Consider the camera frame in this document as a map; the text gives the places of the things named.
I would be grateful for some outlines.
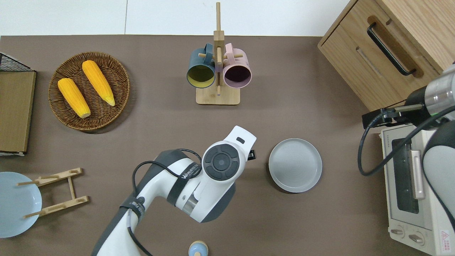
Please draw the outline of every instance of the black drawer handle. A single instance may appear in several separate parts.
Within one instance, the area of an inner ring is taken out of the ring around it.
[[[376,22],[373,22],[367,29],[367,34],[370,36],[370,38],[373,40],[373,42],[378,46],[378,48],[384,53],[384,55],[389,59],[389,61],[394,65],[394,67],[403,75],[403,76],[408,76],[412,73],[415,72],[416,69],[413,69],[411,71],[407,71],[395,58],[395,56],[392,55],[392,53],[387,49],[387,47],[384,45],[384,43],[381,42],[381,40],[376,36],[376,34],[373,32],[373,27],[376,25]]]

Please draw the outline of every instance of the corn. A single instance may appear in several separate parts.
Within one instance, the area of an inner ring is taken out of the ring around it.
[[[95,88],[98,95],[100,95],[100,97],[109,105],[115,106],[114,95],[112,94],[111,87],[98,65],[94,61],[84,61],[82,63],[82,70]]]
[[[73,80],[62,78],[57,85],[65,100],[80,118],[90,116],[90,109]]]

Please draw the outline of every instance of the wicker basket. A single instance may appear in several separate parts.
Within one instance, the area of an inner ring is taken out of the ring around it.
[[[111,86],[115,106],[110,106],[95,91],[82,70],[86,60],[96,62]],[[90,116],[80,118],[70,107],[58,89],[62,78],[71,78],[84,96]],[[102,52],[83,52],[65,61],[57,68],[49,84],[49,104],[55,116],[64,125],[80,130],[93,131],[114,121],[123,111],[130,95],[130,79],[123,65],[112,56]]]

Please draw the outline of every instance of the wooden mug rack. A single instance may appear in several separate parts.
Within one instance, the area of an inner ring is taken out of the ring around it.
[[[215,86],[204,89],[196,88],[196,102],[200,105],[238,105],[240,103],[240,89],[227,86],[222,78],[223,59],[227,57],[224,55],[224,31],[221,30],[220,13],[220,3],[217,2],[217,30],[213,32]]]
[[[71,177],[73,177],[75,175],[79,175],[81,173],[82,173],[82,169],[76,168],[76,169],[71,169],[68,171],[61,172],[61,173],[57,173],[54,175],[40,176],[37,179],[34,179],[32,181],[18,183],[17,184],[18,186],[36,184],[38,187],[41,187],[41,186],[44,186],[44,185],[47,185],[47,184],[50,184],[50,183],[53,183],[53,182],[56,182],[56,181],[59,181],[62,179],[68,179],[68,183],[70,184],[70,193],[71,193],[71,198],[72,198],[71,200],[68,200],[68,201],[65,201],[63,203],[59,203],[56,205],[51,205],[49,207],[45,207],[45,208],[41,209],[40,211],[27,214],[24,216],[24,219],[31,217],[31,216],[35,216],[35,215],[39,215],[39,217],[41,217],[41,216],[44,216],[44,215],[47,215],[47,214],[50,214],[50,213],[53,213],[56,211],[60,211],[60,210],[67,209],[67,208],[70,208],[75,205],[79,205],[79,204],[88,202],[89,201],[88,196],[84,195],[82,197],[76,198],[76,194],[74,193],[73,181],[71,180]]]

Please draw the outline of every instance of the oven door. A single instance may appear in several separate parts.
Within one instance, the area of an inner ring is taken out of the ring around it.
[[[400,126],[383,131],[388,155],[415,128]],[[420,157],[432,131],[421,131],[402,147],[386,166],[390,218],[432,230],[429,186],[421,171]]]

